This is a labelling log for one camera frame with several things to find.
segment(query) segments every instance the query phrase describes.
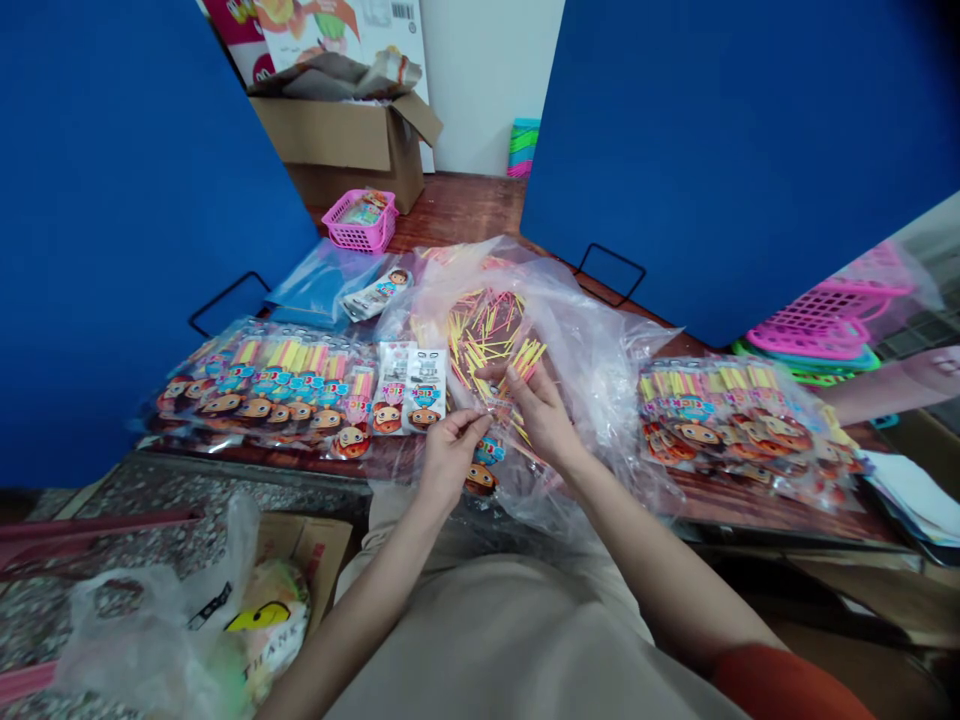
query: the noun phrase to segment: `hand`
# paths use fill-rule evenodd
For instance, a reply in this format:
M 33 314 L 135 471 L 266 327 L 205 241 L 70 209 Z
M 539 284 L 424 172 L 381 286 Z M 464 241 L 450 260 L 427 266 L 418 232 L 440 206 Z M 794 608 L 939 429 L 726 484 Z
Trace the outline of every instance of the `hand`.
M 542 365 L 537 365 L 529 382 L 524 382 L 513 366 L 490 365 L 480 368 L 476 374 L 495 382 L 500 382 L 506 375 L 510 392 L 520 406 L 523 428 L 533 451 L 554 470 L 561 470 L 572 458 L 585 452 L 580 436 L 563 408 L 560 391 Z
M 427 432 L 427 456 L 417 498 L 449 515 L 460 502 L 473 451 L 493 424 L 493 416 L 457 410 Z

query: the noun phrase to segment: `wooden table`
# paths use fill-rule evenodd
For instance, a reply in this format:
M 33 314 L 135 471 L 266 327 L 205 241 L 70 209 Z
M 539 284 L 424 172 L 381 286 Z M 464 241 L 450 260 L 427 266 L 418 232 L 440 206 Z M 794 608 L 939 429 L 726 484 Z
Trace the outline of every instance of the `wooden table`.
M 402 253 L 423 245 L 481 242 L 503 234 L 520 237 L 525 181 L 447 173 L 427 176 L 425 180 L 426 188 L 413 212 L 397 220 L 390 252 Z M 322 225 L 320 218 L 324 210 L 311 209 L 318 225 Z M 536 252 L 549 255 L 542 248 L 526 244 Z M 616 293 L 590 278 L 579 276 L 578 280 L 607 302 L 621 300 Z M 624 303 L 621 309 L 662 322 L 632 302 Z M 682 334 L 667 345 L 661 354 L 699 356 L 709 349 L 698 340 Z M 851 434 L 864 447 L 885 449 L 870 426 L 854 428 Z M 405 443 L 402 446 L 404 452 L 413 452 L 414 442 L 400 442 Z M 214 457 L 218 460 L 353 478 L 376 476 L 379 470 L 375 458 L 361 463 L 321 460 L 305 451 L 279 451 L 246 445 L 228 448 Z M 902 548 L 889 521 L 873 506 L 868 506 L 863 513 L 838 511 L 831 514 L 779 496 L 760 495 L 747 487 L 721 484 L 692 473 L 670 470 L 670 474 L 687 498 L 680 510 L 680 517 L 700 528 L 776 534 L 780 544 L 813 539 Z

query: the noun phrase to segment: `blue partition board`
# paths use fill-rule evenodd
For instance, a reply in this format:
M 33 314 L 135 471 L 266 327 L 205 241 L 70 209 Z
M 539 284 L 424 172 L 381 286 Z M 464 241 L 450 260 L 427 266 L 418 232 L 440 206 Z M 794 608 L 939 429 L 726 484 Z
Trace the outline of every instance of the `blue partition board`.
M 521 231 L 732 342 L 960 189 L 951 13 L 567 0 Z
M 190 314 L 247 271 L 276 285 L 318 234 L 193 0 L 27 3 L 0 59 L 2 482 L 75 487 L 202 342 Z

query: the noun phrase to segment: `finger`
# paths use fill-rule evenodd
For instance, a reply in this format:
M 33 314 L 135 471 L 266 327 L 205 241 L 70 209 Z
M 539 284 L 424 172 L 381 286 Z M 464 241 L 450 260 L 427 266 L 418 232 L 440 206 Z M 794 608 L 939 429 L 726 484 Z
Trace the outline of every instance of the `finger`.
M 534 395 L 543 400 L 550 407 L 558 408 L 563 406 L 563 400 L 560 398 L 560 391 L 556 383 L 550 379 L 543 365 L 537 363 L 527 385 L 533 390 Z
M 503 377 L 506 372 L 506 363 L 494 363 L 492 365 L 486 365 L 482 368 L 477 368 L 474 376 L 480 378 L 481 380 L 490 380 L 495 384 L 499 384 L 503 382 Z
M 530 411 L 536 408 L 541 402 L 533 390 L 523 381 L 517 369 L 511 365 L 507 368 L 507 384 L 510 386 L 510 394 L 520 403 L 520 409 Z
M 468 447 L 473 447 L 483 440 L 483 436 L 487 434 L 491 425 L 493 425 L 493 415 L 484 415 L 474 420 L 470 426 L 463 431 L 463 437 L 460 438 L 459 442 Z
M 454 436 L 458 435 L 461 430 L 467 427 L 470 423 L 480 417 L 481 413 L 476 410 L 457 410 L 447 415 L 443 420 L 441 420 L 437 425 L 443 425 L 444 428 L 448 429 Z

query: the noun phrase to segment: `pink plastic basket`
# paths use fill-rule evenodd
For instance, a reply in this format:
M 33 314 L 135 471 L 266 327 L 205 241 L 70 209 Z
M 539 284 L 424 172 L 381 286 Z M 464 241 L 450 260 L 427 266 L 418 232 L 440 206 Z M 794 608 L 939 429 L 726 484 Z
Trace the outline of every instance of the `pink plastic basket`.
M 853 360 L 863 354 L 870 333 L 858 320 L 834 320 L 832 325 L 806 327 L 802 320 L 792 324 L 773 319 L 747 333 L 747 339 L 769 352 L 804 355 L 827 360 Z
M 809 330 L 831 328 L 837 320 L 872 320 L 890 300 L 909 295 L 910 271 L 889 242 L 864 253 L 833 277 L 804 293 L 767 322 Z
M 330 239 L 334 245 L 339 245 L 347 250 L 356 250 L 357 252 L 382 253 L 390 238 L 393 237 L 393 231 L 396 229 L 397 208 L 394 205 L 396 195 L 386 191 L 383 195 L 387 198 L 387 207 L 384 208 L 377 222 L 373 225 L 344 225 L 337 221 L 343 217 L 347 209 L 360 197 L 365 195 L 368 190 L 350 190 L 346 195 L 337 201 L 327 214 L 323 216 L 323 224 L 330 231 Z

